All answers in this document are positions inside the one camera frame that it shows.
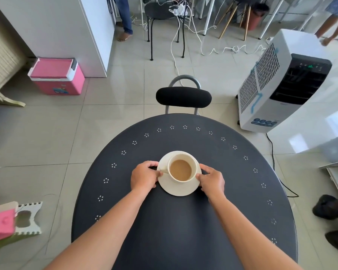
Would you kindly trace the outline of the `white table leg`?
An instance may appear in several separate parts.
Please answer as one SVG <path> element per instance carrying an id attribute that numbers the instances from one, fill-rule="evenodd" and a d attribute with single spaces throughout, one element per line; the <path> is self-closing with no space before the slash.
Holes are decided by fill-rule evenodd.
<path id="1" fill-rule="evenodd" d="M 266 34 L 267 29 L 270 27 L 271 23 L 275 19 L 275 17 L 277 15 L 281 5 L 283 4 L 283 2 L 284 2 L 284 0 L 273 0 L 272 5 L 276 5 L 276 6 L 272 10 L 272 13 L 267 13 L 267 16 L 270 16 L 270 17 L 269 17 L 269 20 L 266 22 L 266 25 L 263 28 L 262 33 L 258 37 L 258 40 L 261 40 L 263 38 L 263 36 Z"/>
<path id="2" fill-rule="evenodd" d="M 207 30 L 209 28 L 208 26 L 209 26 L 211 14 L 212 14 L 212 11 L 213 11 L 214 3 L 215 3 L 215 0 L 202 0 L 201 1 L 200 11 L 199 11 L 199 19 L 203 18 L 204 9 L 207 5 L 209 5 L 208 12 L 207 12 L 207 19 L 206 19 L 206 22 L 205 22 L 204 30 L 202 31 L 203 36 L 206 36 Z"/>

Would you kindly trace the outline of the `white folding step stool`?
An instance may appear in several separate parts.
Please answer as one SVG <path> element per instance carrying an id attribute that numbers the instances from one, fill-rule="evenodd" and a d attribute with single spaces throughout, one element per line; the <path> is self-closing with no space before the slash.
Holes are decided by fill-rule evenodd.
<path id="1" fill-rule="evenodd" d="M 0 249 L 9 244 L 42 234 L 41 228 L 35 221 L 35 216 L 41 209 L 42 204 L 42 201 L 18 204 L 15 232 L 13 235 L 0 240 Z"/>

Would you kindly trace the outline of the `person's right hand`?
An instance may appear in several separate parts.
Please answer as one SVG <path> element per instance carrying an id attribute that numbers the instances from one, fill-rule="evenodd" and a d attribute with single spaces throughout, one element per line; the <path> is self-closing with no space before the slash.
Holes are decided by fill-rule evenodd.
<path id="1" fill-rule="evenodd" d="M 199 164 L 199 167 L 205 172 L 204 181 L 199 185 L 208 199 L 213 200 L 217 197 L 224 197 L 225 181 L 222 173 L 204 164 Z"/>

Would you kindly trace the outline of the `person's right forearm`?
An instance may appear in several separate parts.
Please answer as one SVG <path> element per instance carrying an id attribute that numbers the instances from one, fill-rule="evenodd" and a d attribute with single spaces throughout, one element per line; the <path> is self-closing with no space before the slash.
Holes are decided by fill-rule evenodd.
<path id="1" fill-rule="evenodd" d="M 206 192 L 244 270 L 303 270 L 220 191 Z"/>

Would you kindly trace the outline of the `cream coffee cup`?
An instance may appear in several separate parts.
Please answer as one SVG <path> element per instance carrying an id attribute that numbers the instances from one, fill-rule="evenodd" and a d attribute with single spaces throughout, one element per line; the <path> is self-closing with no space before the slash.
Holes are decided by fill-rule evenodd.
<path id="1" fill-rule="evenodd" d="M 171 163 L 173 161 L 178 160 L 178 159 L 185 160 L 185 161 L 187 161 L 191 165 L 191 168 L 192 168 L 192 177 L 191 177 L 190 180 L 181 182 L 181 181 L 175 180 L 171 176 L 171 174 L 169 172 L 169 167 L 170 167 L 170 165 L 171 165 Z M 192 181 L 195 178 L 195 176 L 196 176 L 197 173 L 201 172 L 201 169 L 199 167 L 199 164 L 198 164 L 197 160 L 192 155 L 184 153 L 184 152 L 174 152 L 174 154 L 171 155 L 168 158 L 168 160 L 166 160 L 162 164 L 159 164 L 158 170 L 161 171 L 161 172 L 163 172 L 164 174 L 169 175 L 172 180 L 174 180 L 176 182 L 179 182 L 179 183 L 188 183 L 189 181 Z"/>

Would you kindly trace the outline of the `pink cooler box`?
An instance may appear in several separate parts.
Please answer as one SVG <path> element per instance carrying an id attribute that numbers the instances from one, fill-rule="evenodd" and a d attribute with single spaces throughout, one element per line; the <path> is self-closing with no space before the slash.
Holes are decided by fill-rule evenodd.
<path id="1" fill-rule="evenodd" d="M 46 95 L 80 95 L 85 82 L 75 58 L 37 58 L 27 75 Z"/>

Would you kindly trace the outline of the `black round stool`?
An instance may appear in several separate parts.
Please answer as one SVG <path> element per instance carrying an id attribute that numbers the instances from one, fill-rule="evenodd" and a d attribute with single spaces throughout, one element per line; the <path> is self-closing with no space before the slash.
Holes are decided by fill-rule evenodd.
<path id="1" fill-rule="evenodd" d="M 186 1 L 176 3 L 175 1 L 168 1 L 163 4 L 159 4 L 157 2 L 150 2 L 144 7 L 144 12 L 147 17 L 147 42 L 150 42 L 150 48 L 151 48 L 151 56 L 150 56 L 150 61 L 153 61 L 153 23 L 156 20 L 168 20 L 171 18 L 176 18 L 178 22 L 177 26 L 177 32 L 174 37 L 176 39 L 176 43 L 180 42 L 180 32 L 182 32 L 182 40 L 183 40 L 183 52 L 182 52 L 182 58 L 185 57 L 185 17 L 176 17 L 172 13 L 169 12 L 169 8 L 172 5 L 177 5 L 177 4 L 184 4 L 186 5 L 186 8 L 188 9 L 188 5 Z"/>

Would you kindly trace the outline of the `cream saucer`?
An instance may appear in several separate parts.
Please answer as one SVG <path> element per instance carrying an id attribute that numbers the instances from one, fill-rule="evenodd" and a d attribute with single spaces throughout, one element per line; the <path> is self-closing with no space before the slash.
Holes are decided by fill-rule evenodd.
<path id="1" fill-rule="evenodd" d="M 174 154 L 174 152 L 184 152 L 184 151 L 172 151 L 165 154 L 162 159 L 159 161 L 159 164 L 164 163 L 168 158 Z M 199 181 L 196 177 L 189 181 L 188 183 L 179 183 L 170 178 L 169 175 L 163 174 L 162 177 L 158 178 L 160 186 L 169 194 L 174 196 L 187 196 L 193 193 L 199 187 Z"/>

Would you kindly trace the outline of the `milky coffee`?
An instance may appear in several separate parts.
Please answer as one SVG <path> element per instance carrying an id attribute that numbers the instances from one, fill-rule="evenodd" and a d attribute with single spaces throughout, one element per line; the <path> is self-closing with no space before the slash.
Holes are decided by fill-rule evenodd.
<path id="1" fill-rule="evenodd" d="M 182 159 L 175 160 L 169 167 L 171 176 L 177 181 L 188 181 L 192 177 L 191 165 Z"/>

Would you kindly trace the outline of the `white power strip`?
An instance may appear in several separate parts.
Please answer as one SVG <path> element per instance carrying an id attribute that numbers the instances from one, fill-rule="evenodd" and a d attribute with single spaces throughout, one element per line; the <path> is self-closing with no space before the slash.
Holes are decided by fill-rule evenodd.
<path id="1" fill-rule="evenodd" d="M 169 8 L 169 12 L 172 13 L 174 16 L 186 16 L 187 15 L 187 8 L 184 4 L 172 5 Z"/>

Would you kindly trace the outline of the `brown waste bin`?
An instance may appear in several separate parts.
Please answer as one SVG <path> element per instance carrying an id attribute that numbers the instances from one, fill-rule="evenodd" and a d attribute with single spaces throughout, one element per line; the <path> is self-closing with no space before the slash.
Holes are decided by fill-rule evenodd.
<path id="1" fill-rule="evenodd" d="M 251 5 L 250 9 L 247 8 L 244 14 L 244 28 L 247 31 L 254 30 L 263 19 L 264 15 L 269 11 L 270 7 L 265 3 L 255 3 Z"/>

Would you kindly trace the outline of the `person's left forearm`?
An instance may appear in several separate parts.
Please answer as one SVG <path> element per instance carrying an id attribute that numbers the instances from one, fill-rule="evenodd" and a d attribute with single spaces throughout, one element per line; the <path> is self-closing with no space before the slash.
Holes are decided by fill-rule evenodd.
<path id="1" fill-rule="evenodd" d="M 134 187 L 44 270 L 111 270 L 151 188 Z"/>

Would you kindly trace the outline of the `pink plastic stool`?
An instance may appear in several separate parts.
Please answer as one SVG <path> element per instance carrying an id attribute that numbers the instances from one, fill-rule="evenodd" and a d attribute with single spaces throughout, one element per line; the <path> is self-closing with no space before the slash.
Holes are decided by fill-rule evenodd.
<path id="1" fill-rule="evenodd" d="M 18 206 L 16 201 L 0 205 L 0 240 L 14 234 Z"/>

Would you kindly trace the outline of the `person's left hand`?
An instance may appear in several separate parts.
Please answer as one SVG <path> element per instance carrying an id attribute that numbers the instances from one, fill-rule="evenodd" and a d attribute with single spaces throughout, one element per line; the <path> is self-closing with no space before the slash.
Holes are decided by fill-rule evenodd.
<path id="1" fill-rule="evenodd" d="M 158 165 L 159 162 L 150 160 L 138 164 L 131 173 L 131 190 L 148 194 L 155 188 L 158 178 L 154 174 L 157 170 L 153 168 L 157 168 Z"/>

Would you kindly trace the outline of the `black chair with wooden legs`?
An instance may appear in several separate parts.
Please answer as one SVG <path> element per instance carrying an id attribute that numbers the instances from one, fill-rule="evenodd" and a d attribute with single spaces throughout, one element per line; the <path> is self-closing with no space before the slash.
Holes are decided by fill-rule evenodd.
<path id="1" fill-rule="evenodd" d="M 243 17 L 246 16 L 246 22 L 245 22 L 245 34 L 244 34 L 244 41 L 247 38 L 247 33 L 248 33 L 248 25 L 249 25 L 249 19 L 250 19 L 250 12 L 251 12 L 251 7 L 253 4 L 260 2 L 262 0 L 232 0 L 232 3 L 230 4 L 230 6 L 227 8 L 227 10 L 225 11 L 225 13 L 222 15 L 221 19 L 219 20 L 219 22 L 217 22 L 217 25 L 219 25 L 221 23 L 221 21 L 224 19 L 224 17 L 230 13 L 229 19 L 227 20 L 225 27 L 223 28 L 220 36 L 218 37 L 218 39 L 221 39 L 227 29 L 227 27 L 229 26 L 235 12 L 237 11 L 237 8 L 239 7 L 239 5 L 243 4 L 245 5 L 244 8 L 244 12 L 242 13 L 242 19 L 240 22 L 240 27 L 242 26 L 242 22 L 243 22 Z"/>

